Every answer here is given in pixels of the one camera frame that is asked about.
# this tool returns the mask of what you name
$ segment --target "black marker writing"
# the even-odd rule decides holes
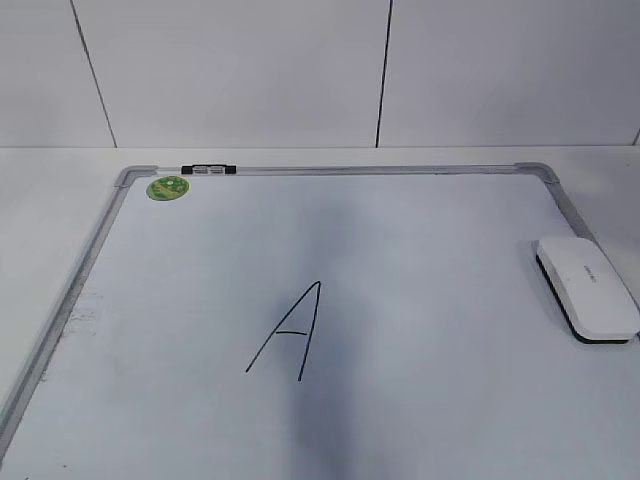
[[[305,349],[304,349],[304,357],[302,358],[302,364],[300,365],[300,372],[298,373],[298,381],[299,382],[302,381],[302,374],[304,373],[304,366],[307,363],[307,357],[309,355],[309,347],[311,346],[311,337],[313,336],[313,330],[316,327],[316,319],[318,318],[318,303],[320,302],[320,288],[322,287],[322,282],[320,282],[320,281],[314,282],[309,288],[307,288],[307,290],[300,296],[300,298],[298,298],[298,300],[296,300],[296,303],[293,304],[293,307],[291,307],[289,309],[289,311],[285,314],[284,317],[282,317],[282,319],[278,322],[278,324],[275,326],[275,328],[273,330],[271,330],[271,333],[269,334],[267,339],[264,341],[262,346],[258,349],[258,353],[256,353],[255,356],[253,357],[253,359],[251,360],[251,362],[249,362],[249,366],[245,370],[245,373],[249,373],[249,370],[251,370],[251,367],[253,367],[253,364],[256,363],[256,360],[258,360],[258,357],[260,356],[260,354],[264,350],[264,347],[267,346],[267,343],[269,343],[269,340],[271,340],[271,338],[275,334],[289,334],[289,335],[304,335],[304,336],[307,336],[307,333],[305,333],[305,332],[298,332],[298,331],[294,331],[294,330],[278,330],[278,329],[285,322],[285,320],[289,317],[289,315],[291,315],[291,313],[296,309],[296,307],[300,304],[300,302],[302,302],[302,300],[304,300],[304,297],[306,297],[309,294],[309,292],[311,290],[313,290],[314,288],[316,288],[316,287],[318,287],[318,288],[316,290],[316,305],[315,305],[315,308],[313,310],[313,322],[311,323],[311,330],[309,330],[309,333],[308,333],[307,345],[305,346]]]

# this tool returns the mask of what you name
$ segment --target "gray plastic corner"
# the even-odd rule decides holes
[[[132,165],[120,172],[113,186],[120,188],[130,187],[136,178],[150,177],[155,175],[157,171],[157,165]]]
[[[560,183],[560,179],[556,175],[556,172],[554,172],[546,163],[520,162],[514,163],[513,166],[516,167],[518,172],[536,175],[544,183]]]

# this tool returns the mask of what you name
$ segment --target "round magnet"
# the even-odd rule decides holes
[[[162,177],[154,180],[147,188],[152,200],[167,201],[180,198],[189,191],[189,182],[182,177]]]

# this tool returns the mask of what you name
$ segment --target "whiteboard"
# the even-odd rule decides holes
[[[572,337],[539,178],[271,173],[133,182],[0,479],[638,478],[638,341]]]

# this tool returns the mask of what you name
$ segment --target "white eraser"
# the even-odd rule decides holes
[[[578,339],[621,343],[640,332],[638,307],[593,242],[546,237],[537,255]]]

